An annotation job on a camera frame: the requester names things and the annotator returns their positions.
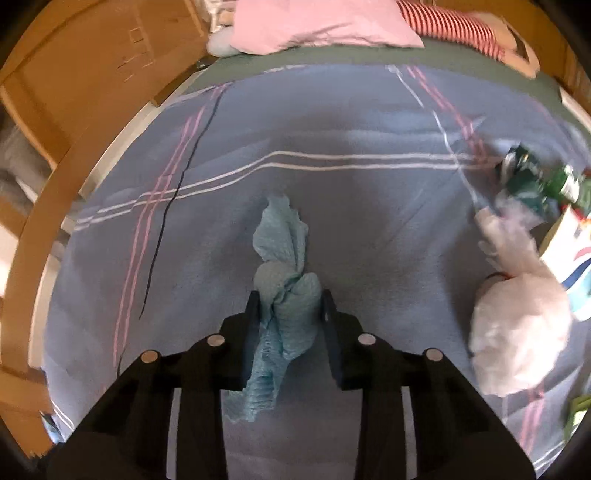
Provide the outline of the light blue face mask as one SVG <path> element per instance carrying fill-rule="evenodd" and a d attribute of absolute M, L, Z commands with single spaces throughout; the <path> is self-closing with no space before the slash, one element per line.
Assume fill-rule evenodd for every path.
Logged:
<path fill-rule="evenodd" d="M 308 225 L 287 197 L 270 197 L 252 247 L 262 264 L 253 277 L 259 292 L 260 326 L 250 378 L 239 392 L 224 394 L 231 422 L 253 422 L 276 406 L 290 363 L 311 349 L 318 334 L 322 285 L 307 272 Z"/>

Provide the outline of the large white crumpled tissue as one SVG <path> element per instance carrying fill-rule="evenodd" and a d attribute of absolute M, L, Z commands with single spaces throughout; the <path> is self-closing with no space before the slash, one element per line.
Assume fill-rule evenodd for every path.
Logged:
<path fill-rule="evenodd" d="M 475 220 L 493 246 L 498 280 L 476 300 L 469 349 L 483 394 L 506 397 L 538 386 L 566 348 L 572 324 L 567 292 L 520 224 L 488 208 Z"/>

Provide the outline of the green paper scrap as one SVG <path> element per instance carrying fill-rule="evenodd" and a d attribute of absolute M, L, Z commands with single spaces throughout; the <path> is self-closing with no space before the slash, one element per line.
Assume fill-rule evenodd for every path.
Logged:
<path fill-rule="evenodd" d="M 591 406 L 591 395 L 586 394 L 572 400 L 569 407 L 567 422 L 564 430 L 565 441 L 568 442 L 579 425 L 582 423 Z"/>

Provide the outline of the white paper cup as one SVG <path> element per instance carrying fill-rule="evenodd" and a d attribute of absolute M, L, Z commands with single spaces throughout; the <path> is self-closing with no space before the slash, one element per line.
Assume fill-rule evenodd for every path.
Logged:
<path fill-rule="evenodd" d="M 590 319 L 590 219 L 566 207 L 539 249 L 541 260 L 567 292 L 571 313 Z"/>

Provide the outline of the dark green foil wrapper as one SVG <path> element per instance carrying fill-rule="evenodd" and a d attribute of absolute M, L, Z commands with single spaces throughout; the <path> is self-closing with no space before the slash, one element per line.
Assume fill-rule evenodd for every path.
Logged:
<path fill-rule="evenodd" d="M 518 201 L 541 222 L 559 218 L 558 201 L 545 191 L 541 163 L 526 147 L 512 147 L 495 166 L 495 172 L 507 199 Z"/>

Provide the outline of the green snack wrapper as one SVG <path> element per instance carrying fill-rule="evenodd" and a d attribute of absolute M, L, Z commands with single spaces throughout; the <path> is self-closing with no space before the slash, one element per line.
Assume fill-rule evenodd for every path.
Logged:
<path fill-rule="evenodd" d="M 546 181 L 548 195 L 570 205 L 584 218 L 590 215 L 590 172 L 577 173 L 572 166 L 554 169 Z"/>

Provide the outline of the blue striped blanket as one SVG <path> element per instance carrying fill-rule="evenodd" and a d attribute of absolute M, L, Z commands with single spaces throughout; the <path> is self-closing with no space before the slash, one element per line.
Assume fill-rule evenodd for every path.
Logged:
<path fill-rule="evenodd" d="M 44 369 L 46 479 L 583 479 L 588 327 L 495 206 L 509 153 L 581 172 L 537 100 L 411 65 L 180 97 L 86 203 Z"/>

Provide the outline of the striped plush doll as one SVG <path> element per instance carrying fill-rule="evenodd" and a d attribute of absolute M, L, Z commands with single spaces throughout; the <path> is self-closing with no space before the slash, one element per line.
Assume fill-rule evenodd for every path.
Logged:
<path fill-rule="evenodd" d="M 421 37 L 457 43 L 535 79 L 540 62 L 532 47 L 508 22 L 488 12 L 460 12 L 399 1 L 403 18 Z"/>

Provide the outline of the pink pillow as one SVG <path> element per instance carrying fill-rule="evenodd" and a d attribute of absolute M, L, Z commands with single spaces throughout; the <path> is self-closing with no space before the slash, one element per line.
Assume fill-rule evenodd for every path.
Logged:
<path fill-rule="evenodd" d="M 209 35 L 214 57 L 331 45 L 424 47 L 397 1 L 236 1 L 231 13 L 232 23 Z"/>

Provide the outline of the wooden bed frame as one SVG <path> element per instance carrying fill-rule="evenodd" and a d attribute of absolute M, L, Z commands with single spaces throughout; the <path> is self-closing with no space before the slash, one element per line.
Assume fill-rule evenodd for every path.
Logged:
<path fill-rule="evenodd" d="M 475 216 L 502 217 L 495 166 L 523 145 L 547 171 L 590 169 L 579 128 L 505 85 L 418 65 L 295 65 L 184 91 L 73 209 L 205 36 L 183 1 L 52 1 L 2 67 L 1 104 L 49 167 L 1 298 L 1 421 L 26 457 L 51 449 L 49 427 L 67 440 L 143 352 L 185 351 L 245 309 L 270 197 L 308 225 L 304 270 L 322 294 L 398 349 L 442 349 L 482 393 L 469 331 L 499 267 Z M 327 370 L 318 321 L 273 409 L 233 423 L 222 392 L 229 456 L 351 463 L 361 399 L 332 387 L 312 399 Z"/>

